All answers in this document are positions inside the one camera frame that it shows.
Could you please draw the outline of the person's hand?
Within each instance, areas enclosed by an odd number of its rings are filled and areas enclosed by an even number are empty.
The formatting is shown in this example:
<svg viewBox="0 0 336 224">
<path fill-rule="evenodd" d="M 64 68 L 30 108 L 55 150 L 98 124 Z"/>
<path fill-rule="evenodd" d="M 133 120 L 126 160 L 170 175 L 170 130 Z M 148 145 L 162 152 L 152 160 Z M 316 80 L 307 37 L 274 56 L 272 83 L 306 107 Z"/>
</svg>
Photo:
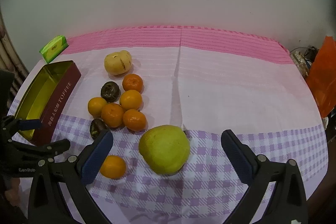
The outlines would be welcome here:
<svg viewBox="0 0 336 224">
<path fill-rule="evenodd" d="M 19 184 L 21 180 L 20 178 L 11 178 L 9 180 L 8 190 L 5 191 L 5 196 L 9 203 L 12 206 L 18 206 L 20 203 L 20 196 L 19 196 Z"/>
</svg>

